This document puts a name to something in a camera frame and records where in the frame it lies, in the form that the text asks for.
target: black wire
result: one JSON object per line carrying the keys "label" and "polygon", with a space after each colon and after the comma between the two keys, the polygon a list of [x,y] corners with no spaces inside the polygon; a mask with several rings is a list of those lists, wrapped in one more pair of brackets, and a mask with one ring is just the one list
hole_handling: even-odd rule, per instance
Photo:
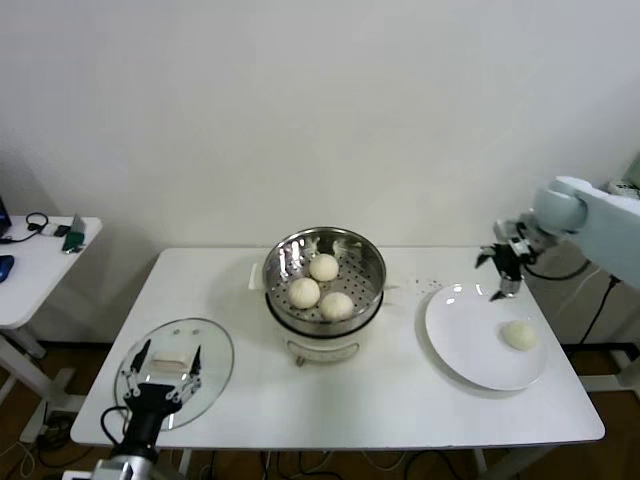
{"label": "black wire", "polygon": [[209,462],[209,480],[213,480],[213,461],[216,459],[216,452],[211,452],[211,461]]}
{"label": "black wire", "polygon": [[416,453],[413,457],[409,459],[407,464],[404,466],[404,480],[409,480],[409,472],[411,471],[411,465],[413,465],[414,462],[418,460],[418,458],[420,458],[425,453],[429,453],[429,452],[425,451],[425,452]]}
{"label": "black wire", "polygon": [[104,434],[107,436],[109,440],[111,440],[111,443],[113,443],[114,445],[118,445],[120,442],[118,442],[115,439],[115,437],[111,435],[111,432],[109,432],[109,430],[107,429],[107,425],[105,424],[105,419],[107,418],[107,415],[109,413],[115,412],[116,410],[127,410],[127,407],[123,405],[115,405],[113,407],[107,408],[104,412],[102,412],[102,415],[100,415],[100,428],[102,428],[102,431],[104,432]]}
{"label": "black wire", "polygon": [[264,473],[264,479],[269,480],[269,471],[267,469],[267,461],[262,456],[262,452],[258,452],[258,456],[260,457],[260,465],[262,465],[262,473]]}
{"label": "black wire", "polygon": [[280,470],[280,453],[279,452],[276,453],[276,470],[278,471],[278,475],[284,478],[284,480],[291,480],[291,478],[286,476],[284,473],[282,473],[282,470]]}
{"label": "black wire", "polygon": [[89,455],[93,451],[93,448],[94,447],[89,447],[87,450],[85,450],[82,453],[82,455],[80,455],[80,456],[78,456],[76,458],[73,458],[71,460],[67,460],[66,462],[63,462],[63,463],[49,463],[49,462],[45,461],[42,458],[42,452],[40,452],[38,450],[38,461],[42,465],[47,467],[47,468],[65,468],[65,467],[68,467],[69,465],[73,465],[74,463],[79,462],[80,460],[82,460],[84,457],[86,457],[87,455]]}
{"label": "black wire", "polygon": [[[322,460],[322,462],[320,462],[320,465],[322,465],[322,463],[324,463],[324,461],[327,459],[327,455],[325,455],[324,459]],[[323,477],[335,477],[338,480],[343,480],[343,478],[340,476],[340,474],[336,473],[336,472],[329,472],[329,471],[318,471],[318,472],[311,472],[311,471],[307,471],[304,469],[303,465],[302,465],[302,452],[298,452],[298,470],[300,470],[300,473],[306,477],[317,477],[317,476],[323,476]]]}
{"label": "black wire", "polygon": [[541,273],[536,273],[531,270],[529,265],[526,264],[524,265],[524,269],[529,273],[529,275],[532,275],[536,278],[541,278],[542,280],[548,280],[550,282],[562,282],[564,280],[571,280],[572,278],[582,275],[587,270],[587,268],[589,268],[589,265],[591,265],[591,261],[587,260],[575,272],[567,273],[566,275],[561,275],[559,277],[549,277],[547,275],[542,275]]}
{"label": "black wire", "polygon": [[451,472],[451,475],[453,475],[454,477],[456,477],[456,480],[462,480],[462,477],[460,475],[458,475],[458,472],[456,472],[456,469],[453,468],[453,464],[451,463],[451,460],[449,460],[449,457],[447,457],[447,454],[444,452],[441,452],[439,450],[436,450],[436,453],[442,457],[444,459],[445,462],[447,462],[447,467],[449,467],[449,471]]}
{"label": "black wire", "polygon": [[[593,320],[591,320],[591,323],[589,324],[589,327],[587,328],[587,331],[584,332],[584,335],[582,336],[582,338],[578,342],[578,345],[582,345],[585,342],[585,340],[587,339],[587,337],[589,336],[589,334],[591,333],[591,330],[595,326],[596,321],[598,320],[598,318],[600,317],[600,314],[602,313],[602,310],[604,309],[605,303],[607,303],[607,298],[609,298],[609,294],[611,293],[611,291],[615,288],[615,286],[618,283],[620,283],[620,280],[618,278],[614,277],[613,275],[609,276],[609,286],[605,290],[604,295],[602,296],[602,300],[600,301],[600,306],[598,307],[598,310],[596,311],[596,314],[593,316]],[[576,353],[576,350],[571,352],[571,354],[569,354],[569,358],[571,358],[575,353]]]}
{"label": "black wire", "polygon": [[[417,453],[409,459],[409,461],[404,467],[404,480],[409,480],[409,472],[411,471],[411,466],[416,460],[418,460],[418,458],[420,458],[425,453],[431,453],[431,450],[426,450],[424,452]],[[441,452],[439,450],[434,450],[434,453],[436,453],[437,455],[439,455],[444,459],[444,461],[447,464],[447,467],[449,467],[449,471],[451,472],[451,475],[453,475],[456,480],[463,480],[462,477],[458,474],[458,472],[456,472],[455,468],[453,468],[453,464],[451,463],[451,460],[449,460],[449,457],[447,457],[446,453]]]}
{"label": "black wire", "polygon": [[50,463],[43,457],[44,453],[55,452],[64,448],[71,441],[71,426],[73,425],[73,417],[70,415],[55,415],[47,419],[48,404],[45,403],[44,408],[44,424],[47,430],[38,436],[35,446],[37,448],[38,461],[47,468],[65,468],[72,465],[84,457],[89,455],[93,447],[89,447],[80,456],[66,460],[63,463]]}
{"label": "black wire", "polygon": [[[32,222],[31,218],[33,218],[34,216],[40,216],[40,217],[44,218],[44,223]],[[29,226],[29,230],[32,230],[32,229],[34,230],[34,232],[31,235],[27,235],[24,238],[19,238],[18,240],[14,240],[11,237],[0,238],[0,244],[26,242],[30,238],[33,238],[36,235],[38,235],[42,230],[44,230],[44,227],[49,225],[49,217],[47,215],[45,215],[44,213],[42,213],[42,212],[31,212],[30,214],[28,214],[26,216],[25,222],[27,222],[27,225]]]}

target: table leg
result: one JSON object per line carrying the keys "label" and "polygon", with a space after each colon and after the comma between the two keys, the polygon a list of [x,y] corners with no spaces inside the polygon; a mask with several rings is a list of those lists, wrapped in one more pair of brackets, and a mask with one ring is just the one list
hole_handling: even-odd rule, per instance
{"label": "table leg", "polygon": [[49,377],[0,336],[0,365],[43,399],[63,403],[66,394]]}
{"label": "table leg", "polygon": [[33,336],[27,325],[16,330],[3,330],[2,333],[20,345],[29,356],[33,358],[40,360],[44,358],[47,353],[47,351],[42,348],[42,345],[38,343],[38,340]]}
{"label": "table leg", "polygon": [[79,412],[84,396],[69,395],[64,389],[71,381],[74,370],[63,368],[58,372],[56,378],[51,380],[44,373],[38,370],[27,358],[22,356],[7,340],[0,335],[0,366],[12,374],[17,380],[24,383],[31,390],[36,392],[42,401],[27,426],[20,435],[20,440],[25,443],[35,441],[42,427],[45,412]]}
{"label": "table leg", "polygon": [[630,391],[640,400],[640,357],[629,361],[626,353],[612,351],[611,356],[620,367],[616,375],[581,375],[580,381],[587,392]]}
{"label": "table leg", "polygon": [[517,448],[502,457],[498,463],[481,473],[478,480],[507,480],[537,462],[554,446]]}
{"label": "table leg", "polygon": [[182,458],[180,458],[180,466],[178,467],[178,472],[185,477],[187,476],[189,465],[191,464],[191,453],[191,449],[185,448],[182,451]]}
{"label": "table leg", "polygon": [[4,383],[2,384],[2,388],[0,388],[0,405],[2,405],[2,402],[4,402],[4,399],[7,398],[7,395],[9,395],[9,392],[15,384],[16,377],[14,377],[13,375],[10,375],[9,378],[4,381]]}

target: cable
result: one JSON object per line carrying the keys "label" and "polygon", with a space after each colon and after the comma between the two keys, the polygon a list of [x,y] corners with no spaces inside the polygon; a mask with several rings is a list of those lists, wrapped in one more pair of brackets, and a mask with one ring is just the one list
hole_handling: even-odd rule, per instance
{"label": "cable", "polygon": [[269,463],[271,462],[271,452],[267,452],[267,460],[262,458],[262,452],[258,452],[260,464],[262,465],[262,480],[269,480]]}
{"label": "cable", "polygon": [[[47,404],[45,404],[45,419],[47,415]],[[73,425],[73,417],[69,415],[56,415],[46,419],[45,425],[47,430],[36,439],[38,461],[47,468],[65,468],[72,465],[84,457],[89,455],[93,447],[89,447],[80,456],[66,460],[63,463],[51,463],[47,461],[43,454],[47,452],[55,452],[71,441],[71,426]]]}
{"label": "cable", "polygon": [[310,468],[309,470],[305,470],[303,468],[303,465],[302,465],[302,452],[300,452],[299,457],[298,457],[298,468],[300,470],[300,473],[298,475],[294,475],[292,478],[300,478],[300,477],[302,477],[304,475],[308,475],[310,473],[318,472],[318,470],[324,468],[324,466],[329,461],[329,458],[331,457],[331,455],[333,455],[333,452],[325,453],[324,454],[324,458],[322,460],[320,460],[320,463],[318,465],[316,465],[315,467]]}
{"label": "cable", "polygon": [[284,480],[292,480],[290,477],[282,473],[282,470],[280,470],[280,452],[276,453],[276,470],[278,471],[278,475],[284,478]]}
{"label": "cable", "polygon": [[213,461],[216,459],[216,452],[211,452],[211,461],[209,462],[209,480],[213,480]]}
{"label": "cable", "polygon": [[313,467],[310,470],[305,470],[303,465],[302,465],[302,452],[298,453],[298,469],[300,470],[300,473],[297,475],[293,475],[291,478],[292,479],[296,479],[296,478],[300,478],[300,477],[317,477],[317,476],[331,476],[331,477],[335,477],[338,480],[342,480],[342,477],[336,473],[336,472],[329,472],[329,471],[320,471],[325,464],[327,463],[327,461],[329,460],[329,457],[331,456],[332,452],[327,452],[325,454],[325,457],[322,459],[322,461],[315,467]]}
{"label": "cable", "polygon": [[367,462],[369,462],[369,465],[371,465],[376,470],[380,470],[381,472],[391,472],[392,470],[395,470],[400,465],[402,465],[402,461],[407,456],[406,452],[401,453],[400,457],[395,462],[393,462],[388,467],[383,467],[383,466],[380,466],[380,465],[376,464],[373,460],[371,460],[371,458],[369,458],[369,455],[367,455],[366,452],[360,452],[360,453],[362,453],[362,456],[367,459]]}
{"label": "cable", "polygon": [[109,430],[107,429],[107,425],[105,424],[105,419],[107,418],[107,415],[109,413],[115,412],[116,410],[127,410],[127,407],[123,405],[115,405],[113,407],[107,408],[104,412],[102,412],[102,415],[100,415],[100,428],[102,428],[102,431],[104,432],[104,434],[107,436],[109,440],[111,440],[111,443],[113,443],[114,445],[118,445],[120,442],[118,442],[115,439],[115,437],[111,435],[111,432],[109,432]]}
{"label": "cable", "polygon": [[580,282],[580,285],[578,285],[578,288],[576,288],[573,293],[569,296],[569,298],[567,298],[562,305],[560,305],[560,308],[558,309],[558,311],[555,313],[554,318],[559,318],[560,314],[564,311],[565,308],[567,308],[571,302],[573,302],[576,297],[578,296],[578,294],[580,293],[580,291],[584,288],[584,286],[587,284],[587,282],[589,280],[591,280],[594,276],[596,276],[598,273],[600,273],[602,271],[601,268],[598,268],[597,270],[595,270],[594,272],[590,273],[589,275],[587,275],[582,282]]}
{"label": "cable", "polygon": [[449,471],[451,472],[451,475],[456,477],[456,480],[462,480],[462,477],[460,475],[458,475],[458,472],[456,472],[456,469],[453,468],[453,464],[451,463],[451,460],[449,460],[449,457],[447,457],[447,454],[444,453],[444,452],[441,452],[440,450],[436,450],[436,453],[440,457],[442,457],[444,459],[444,461],[447,463],[447,467],[449,467]]}
{"label": "cable", "polygon": [[[32,222],[31,219],[34,216],[42,217],[44,219],[44,222],[43,223]],[[29,231],[33,231],[33,233],[31,235],[27,235],[26,237],[19,238],[18,240],[14,240],[11,237],[0,238],[0,245],[1,244],[5,244],[6,245],[6,244],[9,244],[9,243],[22,243],[22,242],[26,242],[30,238],[35,237],[42,230],[44,230],[44,227],[49,225],[49,217],[47,215],[45,215],[44,213],[42,213],[42,212],[31,212],[30,214],[28,214],[26,216],[25,222],[27,222],[28,230]]]}
{"label": "cable", "polygon": [[[593,316],[593,320],[591,320],[591,323],[589,324],[589,327],[587,328],[587,331],[584,332],[584,335],[582,336],[582,338],[578,342],[578,345],[582,345],[584,343],[584,341],[587,339],[587,337],[589,336],[589,334],[591,333],[591,330],[593,329],[594,325],[596,324],[596,321],[598,320],[598,317],[600,317],[600,314],[602,313],[602,310],[604,309],[605,303],[607,303],[607,298],[609,298],[609,294],[611,293],[611,291],[615,288],[615,286],[618,283],[620,283],[620,280],[618,278],[614,277],[613,275],[609,276],[609,286],[605,290],[604,295],[602,296],[602,300],[600,301],[600,306],[598,307],[598,310],[596,311],[596,314]],[[575,353],[575,351],[572,352],[571,355],[569,355],[569,358],[571,358],[571,356],[573,356],[574,353]]]}
{"label": "cable", "polygon": [[[409,461],[407,462],[407,465],[404,467],[404,480],[409,480],[409,472],[411,471],[411,466],[414,464],[416,460],[418,460],[418,458],[420,458],[425,453],[431,453],[431,450],[425,450],[424,452],[417,453],[416,455],[414,455],[409,459]],[[451,460],[449,460],[449,457],[447,457],[446,453],[441,452],[440,450],[434,450],[433,453],[437,454],[438,456],[444,459],[444,461],[447,464],[447,467],[449,468],[449,471],[451,472],[451,475],[453,475],[456,480],[463,480],[462,477],[458,474],[458,472],[456,472],[455,468],[453,468],[453,464],[451,463]]]}
{"label": "cable", "polygon": [[[33,457],[33,454],[31,453],[30,450],[32,450],[34,446],[35,445],[32,445],[30,448],[27,448],[27,446],[24,443],[15,442],[13,443],[13,445],[9,446],[6,450],[4,450],[3,452],[0,452],[0,457],[4,457],[15,447],[20,447],[22,448],[22,450],[24,450],[23,457],[20,460],[18,460],[18,462],[11,468],[11,470],[9,470],[5,478],[9,478],[18,469],[18,467],[20,467],[20,476],[22,478],[30,478],[31,475],[33,475],[33,472],[36,469],[36,460]],[[29,469],[28,473],[25,472],[25,469],[24,469],[27,459],[29,460],[29,463],[31,463],[31,468]]]}
{"label": "cable", "polygon": [[45,461],[45,460],[42,458],[42,452],[38,451],[38,460],[40,461],[40,463],[41,463],[42,465],[44,465],[44,466],[45,466],[45,467],[47,467],[47,468],[66,468],[66,467],[68,467],[69,465],[73,465],[74,463],[79,462],[79,461],[80,461],[80,460],[82,460],[84,457],[86,457],[87,455],[89,455],[92,451],[93,451],[93,447],[89,447],[89,448],[87,448],[87,449],[82,453],[82,455],[80,455],[80,456],[78,456],[78,457],[76,457],[76,458],[73,458],[73,459],[71,459],[71,460],[67,460],[67,461],[65,461],[65,462],[63,462],[63,463],[49,463],[49,462]]}
{"label": "cable", "polygon": [[429,451],[424,451],[420,453],[416,453],[413,457],[409,459],[407,464],[404,466],[404,480],[409,480],[409,472],[411,471],[411,466],[425,453],[429,453]]}
{"label": "cable", "polygon": [[529,265],[526,265],[526,264],[524,265],[524,269],[529,273],[529,275],[532,275],[536,278],[541,278],[542,280],[548,280],[550,282],[562,282],[564,280],[571,280],[572,278],[582,275],[587,270],[587,268],[589,268],[589,265],[591,265],[591,260],[585,261],[582,264],[582,266],[578,268],[576,271],[567,273],[566,275],[561,275],[559,277],[548,277],[547,275],[536,273],[533,270],[531,270]]}

